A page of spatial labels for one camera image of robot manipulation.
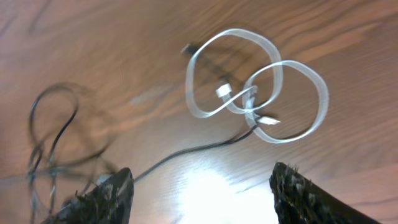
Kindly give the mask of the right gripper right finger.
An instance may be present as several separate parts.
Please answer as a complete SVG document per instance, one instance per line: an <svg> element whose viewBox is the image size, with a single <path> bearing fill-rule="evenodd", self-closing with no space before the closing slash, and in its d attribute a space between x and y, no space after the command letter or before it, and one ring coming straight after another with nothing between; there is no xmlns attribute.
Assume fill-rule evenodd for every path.
<svg viewBox="0 0 398 224"><path fill-rule="evenodd" d="M302 176L298 169L276 162L269 185L280 224L378 224Z"/></svg>

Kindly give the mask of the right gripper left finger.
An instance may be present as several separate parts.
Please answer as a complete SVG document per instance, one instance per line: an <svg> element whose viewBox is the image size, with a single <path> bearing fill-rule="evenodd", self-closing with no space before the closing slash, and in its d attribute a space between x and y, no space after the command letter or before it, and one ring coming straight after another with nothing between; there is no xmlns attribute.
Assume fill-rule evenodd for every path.
<svg viewBox="0 0 398 224"><path fill-rule="evenodd" d="M91 192L77 195L44 224L128 224L134 196L131 170L121 169Z"/></svg>

